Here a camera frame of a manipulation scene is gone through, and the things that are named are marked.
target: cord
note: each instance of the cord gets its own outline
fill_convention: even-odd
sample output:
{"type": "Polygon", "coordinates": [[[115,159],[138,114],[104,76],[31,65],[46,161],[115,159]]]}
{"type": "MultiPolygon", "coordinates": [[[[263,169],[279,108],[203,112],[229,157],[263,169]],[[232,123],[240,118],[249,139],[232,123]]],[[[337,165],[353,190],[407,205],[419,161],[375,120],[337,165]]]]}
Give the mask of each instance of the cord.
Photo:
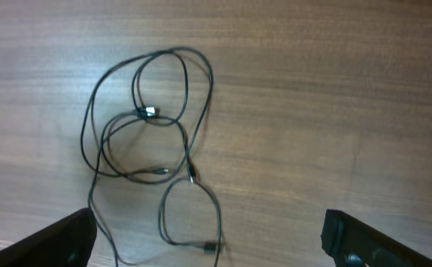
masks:
{"type": "MultiPolygon", "coordinates": [[[[87,108],[86,108],[86,111],[84,114],[84,120],[82,123],[82,129],[81,129],[81,135],[80,135],[80,148],[81,148],[81,153],[82,153],[82,157],[83,157],[84,161],[86,162],[87,166],[91,170],[93,170],[93,172],[94,172],[93,181],[91,183],[88,198],[87,198],[87,205],[89,206],[90,209],[92,209],[95,212],[97,210],[96,210],[96,205],[93,201],[93,192],[94,192],[94,189],[96,187],[96,183],[97,183],[97,180],[99,177],[113,177],[113,178],[123,177],[123,178],[125,178],[131,182],[137,182],[137,183],[141,183],[141,184],[145,184],[145,185],[158,185],[158,184],[162,184],[162,183],[166,183],[166,182],[171,181],[173,178],[176,177],[176,175],[180,172],[182,167],[186,164],[188,178],[175,179],[167,187],[166,191],[163,194],[162,200],[161,200],[160,205],[159,205],[159,212],[158,212],[159,235],[166,243],[168,243],[170,245],[192,247],[192,248],[202,249],[205,252],[215,254],[214,267],[217,267],[217,263],[219,261],[219,255],[220,255],[221,247],[222,247],[221,209],[220,209],[219,203],[218,203],[215,195],[213,194],[213,192],[210,191],[208,187],[201,184],[200,181],[197,179],[196,169],[194,168],[194,165],[190,160],[190,150],[193,147],[193,143],[194,143],[194,140],[196,139],[196,135],[198,133],[199,126],[201,125],[202,120],[204,118],[204,115],[206,113],[206,110],[209,106],[212,92],[213,92],[212,67],[210,66],[210,63],[206,59],[206,57],[202,53],[200,53],[199,51],[194,50],[193,48],[190,48],[190,47],[172,47],[172,48],[167,49],[167,50],[157,50],[157,51],[152,52],[152,53],[146,53],[146,54],[143,54],[140,56],[133,57],[131,59],[124,60],[124,61],[114,65],[113,67],[111,67],[107,72],[104,73],[104,75],[102,75],[102,77],[96,83],[96,85],[95,85],[95,87],[94,87],[94,89],[90,95],[89,102],[87,103],[87,108]],[[203,62],[204,66],[205,66],[205,70],[207,71],[207,78],[209,81],[209,90],[207,92],[207,98],[205,100],[205,105],[202,109],[201,115],[199,116],[198,122],[196,124],[193,135],[192,135],[189,142],[188,142],[185,128],[179,122],[179,120],[182,118],[182,116],[185,112],[186,106],[187,106],[187,97],[189,94],[188,75],[187,75],[187,68],[186,68],[185,61],[184,61],[183,57],[180,56],[177,52],[193,53],[199,59],[201,59],[201,61],[203,62]],[[160,116],[155,112],[155,108],[147,108],[144,106],[140,107],[138,105],[137,100],[136,100],[135,90],[139,90],[139,80],[140,80],[140,77],[142,75],[142,71],[154,59],[157,59],[163,55],[175,56],[179,60],[179,62],[181,63],[181,65],[183,67],[184,75],[185,75],[185,99],[183,101],[183,105],[182,105],[182,108],[179,112],[179,115],[176,118],[171,118],[169,116],[160,116]],[[127,66],[130,63],[133,63],[133,62],[136,62],[136,61],[142,60],[142,59],[145,59],[145,61],[136,70],[136,72],[133,76],[132,84],[131,84],[131,88],[130,88],[131,93],[132,93],[133,106],[135,109],[133,111],[119,113],[119,114],[115,115],[112,119],[110,119],[106,123],[106,125],[104,126],[104,129],[102,131],[102,135],[100,136],[100,139],[99,139],[97,136],[97,133],[96,133],[96,127],[95,127],[94,116],[93,116],[94,102],[96,99],[96,94],[97,94],[98,89],[100,88],[102,83],[112,73],[118,71],[119,69],[127,66]],[[97,159],[96,159],[95,166],[90,163],[90,161],[87,158],[87,155],[85,153],[85,149],[84,149],[84,132],[86,129],[87,118],[89,117],[89,113],[90,113],[90,120],[91,120],[91,126],[92,126],[94,139],[95,139],[96,145],[98,147],[97,159]],[[119,125],[118,127],[116,127],[114,129],[114,127],[123,119],[130,119],[130,120],[127,120],[125,123],[119,125]],[[175,125],[179,129],[179,132],[182,136],[182,144],[183,144],[183,148],[185,150],[185,154],[174,170],[170,171],[169,168],[142,168],[142,169],[137,169],[134,171],[126,171],[126,170],[122,169],[119,165],[116,165],[113,162],[113,155],[112,155],[111,149],[110,149],[111,136],[113,136],[114,134],[116,134],[119,131],[124,130],[127,126],[132,125],[132,124],[137,123],[137,122],[145,122],[145,123],[159,126],[159,127],[169,127],[171,125],[175,125]],[[106,143],[107,143],[108,153],[104,149],[104,146],[106,145],[106,143]],[[102,161],[102,164],[110,167],[112,172],[100,171],[101,161],[102,161]],[[161,179],[148,180],[148,179],[142,179],[142,178],[137,177],[137,174],[152,174],[154,176],[160,176],[160,175],[164,175],[164,174],[169,174],[169,175],[167,177],[161,178],[161,179]],[[214,204],[214,207],[216,209],[216,216],[217,216],[217,241],[208,241],[204,245],[201,245],[201,244],[191,243],[191,242],[189,242],[189,243],[176,242],[176,241],[173,241],[171,238],[169,238],[169,236],[166,232],[166,228],[165,228],[166,199],[167,199],[167,196],[170,193],[171,189],[173,188],[173,186],[182,182],[182,181],[189,181],[192,184],[197,185],[200,189],[202,189],[209,196],[212,203],[214,204]]],[[[96,212],[96,213],[98,214],[97,227],[103,233],[103,235],[106,237],[106,239],[108,240],[109,244],[112,247],[116,267],[119,266],[119,261],[124,263],[124,264],[127,264],[127,265],[135,265],[135,264],[130,264],[130,263],[125,262],[120,257],[119,252],[118,252],[117,247],[116,247],[116,244],[115,244],[110,232],[108,231],[108,229],[104,223],[103,218],[100,216],[100,214],[98,212],[96,212]]]]}

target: wooden surface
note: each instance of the wooden surface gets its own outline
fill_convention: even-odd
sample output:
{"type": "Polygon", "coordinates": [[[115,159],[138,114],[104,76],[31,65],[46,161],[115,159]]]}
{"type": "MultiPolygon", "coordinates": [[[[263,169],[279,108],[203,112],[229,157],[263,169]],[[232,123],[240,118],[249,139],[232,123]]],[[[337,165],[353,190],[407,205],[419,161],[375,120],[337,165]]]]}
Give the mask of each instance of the wooden surface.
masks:
{"type": "MultiPolygon", "coordinates": [[[[0,249],[86,205],[91,171],[78,144],[93,85],[120,60],[174,45],[213,64],[193,160],[222,205],[220,266],[333,266],[319,238],[326,208],[432,258],[432,1],[422,0],[0,1],[0,249]]],[[[102,88],[98,126],[131,108],[135,69],[102,88]]],[[[164,58],[145,70],[142,96],[174,115],[182,83],[164,58]]],[[[206,92],[191,65],[188,129],[206,92]]],[[[127,168],[182,155],[175,128],[136,125],[113,146],[127,168]]],[[[122,256],[211,266],[160,240],[165,187],[98,184],[122,256]]],[[[167,212],[175,239],[216,236],[212,205],[190,185],[167,212]]],[[[99,235],[90,266],[112,265],[99,235]]]]}

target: wooden table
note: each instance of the wooden table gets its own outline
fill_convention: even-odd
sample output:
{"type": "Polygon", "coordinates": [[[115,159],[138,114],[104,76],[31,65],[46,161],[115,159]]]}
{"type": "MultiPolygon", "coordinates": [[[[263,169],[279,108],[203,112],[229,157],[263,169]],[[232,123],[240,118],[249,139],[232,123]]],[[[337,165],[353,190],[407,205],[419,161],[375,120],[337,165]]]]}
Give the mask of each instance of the wooden table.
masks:
{"type": "MultiPolygon", "coordinates": [[[[215,88],[193,161],[222,205],[219,266],[333,266],[319,235],[326,208],[352,214],[432,258],[432,1],[0,1],[0,249],[86,206],[92,171],[79,151],[85,105],[111,65],[189,45],[215,88]]],[[[102,129],[131,109],[136,65],[97,96],[102,129]]],[[[207,93],[190,64],[189,132],[207,93]]],[[[177,114],[179,63],[157,60],[142,97],[177,114]]],[[[96,155],[86,133],[86,148],[96,155]]],[[[176,128],[116,136],[126,168],[182,155],[176,128]]],[[[123,258],[212,266],[163,243],[166,185],[101,179],[96,202],[123,258]]],[[[174,239],[213,239],[210,201],[189,184],[167,206],[174,239]]],[[[112,266],[99,235],[90,266],[112,266]]]]}

